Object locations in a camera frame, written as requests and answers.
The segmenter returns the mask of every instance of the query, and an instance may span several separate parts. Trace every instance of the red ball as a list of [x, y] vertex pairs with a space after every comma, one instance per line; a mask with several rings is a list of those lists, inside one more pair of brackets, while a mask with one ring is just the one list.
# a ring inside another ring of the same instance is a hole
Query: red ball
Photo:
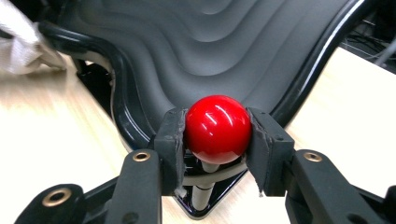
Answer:
[[250, 118], [235, 99], [224, 95], [207, 96], [187, 112], [185, 136], [187, 147], [201, 161], [228, 163], [248, 147]]

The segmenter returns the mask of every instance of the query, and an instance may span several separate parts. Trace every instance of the curved black plastic surface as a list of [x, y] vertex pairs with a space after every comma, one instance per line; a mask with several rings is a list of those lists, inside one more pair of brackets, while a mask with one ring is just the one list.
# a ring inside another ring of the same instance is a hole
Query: curved black plastic surface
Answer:
[[69, 1], [57, 21], [62, 29], [41, 31], [59, 50], [110, 60], [113, 118], [131, 147], [145, 147], [166, 111], [210, 94], [287, 124], [347, 27], [373, 2]]

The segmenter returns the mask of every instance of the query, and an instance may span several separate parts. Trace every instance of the wooden table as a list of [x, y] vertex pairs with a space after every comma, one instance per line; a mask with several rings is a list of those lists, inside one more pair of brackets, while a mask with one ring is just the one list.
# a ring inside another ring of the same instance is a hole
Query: wooden table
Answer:
[[[296, 148], [326, 154], [351, 184], [383, 197], [396, 185], [395, 100], [396, 76], [338, 49], [287, 131]], [[53, 185], [95, 188], [119, 173], [127, 153], [71, 65], [0, 72], [0, 138], [0, 223]], [[198, 222], [163, 197], [163, 223]], [[284, 198], [260, 198], [250, 174], [200, 221], [247, 222], [289, 223]]]

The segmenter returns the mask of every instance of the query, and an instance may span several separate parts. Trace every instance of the white cloth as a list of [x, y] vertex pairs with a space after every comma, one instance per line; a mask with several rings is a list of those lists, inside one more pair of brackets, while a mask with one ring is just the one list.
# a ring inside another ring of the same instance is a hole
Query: white cloth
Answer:
[[0, 37], [0, 68], [13, 74], [27, 74], [40, 64], [65, 69], [61, 55], [48, 47], [37, 27], [8, 0], [0, 0], [0, 30], [12, 38]]

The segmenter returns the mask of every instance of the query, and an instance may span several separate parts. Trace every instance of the ridged surface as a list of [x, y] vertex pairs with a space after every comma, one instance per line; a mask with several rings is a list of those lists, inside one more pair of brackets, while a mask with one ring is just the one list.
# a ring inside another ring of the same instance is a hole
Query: ridged surface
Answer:
[[271, 112], [347, 0], [70, 1], [60, 24], [128, 59], [146, 120], [210, 94]]

